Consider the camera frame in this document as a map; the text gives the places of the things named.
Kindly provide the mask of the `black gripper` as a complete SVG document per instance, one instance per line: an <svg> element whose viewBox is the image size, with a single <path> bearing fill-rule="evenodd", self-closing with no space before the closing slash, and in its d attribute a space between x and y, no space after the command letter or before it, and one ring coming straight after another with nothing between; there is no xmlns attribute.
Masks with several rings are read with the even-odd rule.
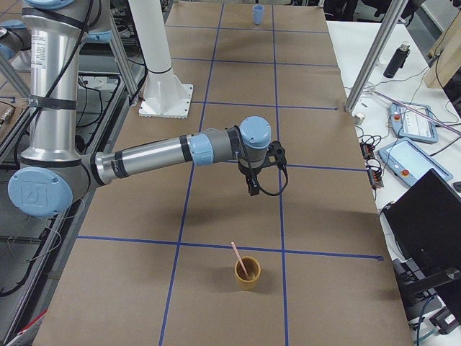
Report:
<svg viewBox="0 0 461 346"><path fill-rule="evenodd" d="M259 167L256 162L247 162L245 159L239 159L238 169L240 173L245 176L249 195L258 195L261 187L257 179L257 175L261 172L261 167Z"/></svg>

